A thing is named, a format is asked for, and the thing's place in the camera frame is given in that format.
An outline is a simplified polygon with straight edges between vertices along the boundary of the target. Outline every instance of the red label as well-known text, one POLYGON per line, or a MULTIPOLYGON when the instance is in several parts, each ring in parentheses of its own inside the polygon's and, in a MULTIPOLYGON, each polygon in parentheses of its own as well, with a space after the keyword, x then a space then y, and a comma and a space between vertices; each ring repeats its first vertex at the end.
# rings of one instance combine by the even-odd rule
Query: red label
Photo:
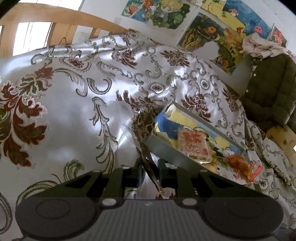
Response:
POLYGON ((260 165, 257 167, 257 169, 254 172, 254 174, 250 177, 250 181, 251 182, 254 181, 254 178, 259 175, 259 173, 261 172, 262 169, 263 169, 263 167, 260 166, 260 165))

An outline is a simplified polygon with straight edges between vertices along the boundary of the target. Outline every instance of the crumpled cloth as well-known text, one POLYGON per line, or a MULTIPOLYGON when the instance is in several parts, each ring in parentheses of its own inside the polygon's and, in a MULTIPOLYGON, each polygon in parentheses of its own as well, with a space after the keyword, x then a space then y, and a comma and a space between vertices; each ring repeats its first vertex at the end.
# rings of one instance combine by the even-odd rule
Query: crumpled cloth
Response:
POLYGON ((282 53, 287 54, 286 48, 261 38, 258 33, 246 36, 243 40, 242 47, 241 54, 249 54, 257 58, 275 57, 282 53))

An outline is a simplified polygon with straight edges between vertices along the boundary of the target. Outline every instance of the plastic bag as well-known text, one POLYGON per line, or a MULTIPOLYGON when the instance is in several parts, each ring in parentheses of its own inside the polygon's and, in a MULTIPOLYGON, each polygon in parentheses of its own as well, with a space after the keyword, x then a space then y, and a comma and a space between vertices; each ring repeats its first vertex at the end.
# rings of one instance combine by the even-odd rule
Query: plastic bag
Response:
POLYGON ((189 129, 178 130, 178 150, 200 163, 210 163, 215 151, 211 150, 206 141, 207 135, 203 131, 189 129))
POLYGON ((242 156, 236 153, 227 156, 226 160, 229 166, 231 166, 236 171, 246 175, 249 180, 251 179, 251 176, 253 174, 252 169, 255 165, 255 162, 249 165, 248 162, 242 156))
POLYGON ((123 123, 120 128, 125 136, 134 143, 140 156, 142 157, 141 164, 154 183, 157 191, 163 193, 158 182, 159 170, 154 161, 152 160, 149 148, 142 142, 141 137, 138 132, 138 126, 133 125, 134 113, 128 104, 122 104, 121 108, 118 110, 121 115, 130 116, 129 121, 123 123))

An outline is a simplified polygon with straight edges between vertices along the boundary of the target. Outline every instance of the bed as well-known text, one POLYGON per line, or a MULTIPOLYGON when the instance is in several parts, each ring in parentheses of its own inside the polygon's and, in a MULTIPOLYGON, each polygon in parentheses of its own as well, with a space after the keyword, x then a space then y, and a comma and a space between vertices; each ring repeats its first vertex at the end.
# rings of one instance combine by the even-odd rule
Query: bed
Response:
MULTIPOLYGON (((133 166, 137 150, 120 128, 130 115, 118 106, 132 108, 144 137, 169 100, 247 150, 263 167, 254 179, 259 191, 275 198, 284 222, 296 228, 295 167, 246 118, 238 97, 202 59, 97 17, 43 4, 17 4, 0 25, 0 56, 8 57, 0 59, 2 241, 22 237, 14 212, 26 197, 91 170, 110 173, 133 166), (29 21, 56 22, 48 47, 12 57, 17 23, 29 21), (77 25, 93 28, 90 40, 57 45, 63 37, 71 43, 77 25), (100 29, 111 33, 96 38, 100 29)), ((173 190, 166 191, 174 197, 173 190)), ((127 190, 126 196, 155 199, 158 194, 145 176, 141 187, 127 190)))

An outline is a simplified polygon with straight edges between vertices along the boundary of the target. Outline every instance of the wooden headboard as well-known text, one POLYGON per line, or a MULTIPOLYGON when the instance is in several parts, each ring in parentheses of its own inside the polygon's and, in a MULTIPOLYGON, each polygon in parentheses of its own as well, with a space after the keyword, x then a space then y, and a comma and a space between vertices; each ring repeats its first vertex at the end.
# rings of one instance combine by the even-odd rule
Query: wooden headboard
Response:
POLYGON ((78 25, 93 28, 90 39, 98 37, 101 30, 110 33, 126 31, 115 23, 84 12, 39 3, 18 3, 0 19, 0 58, 12 56, 18 24, 27 22, 53 23, 47 46, 59 44, 64 37, 71 44, 78 25))
POLYGON ((285 153, 289 162, 296 166, 296 134, 285 125, 284 127, 274 126, 267 131, 267 137, 273 140, 285 153))

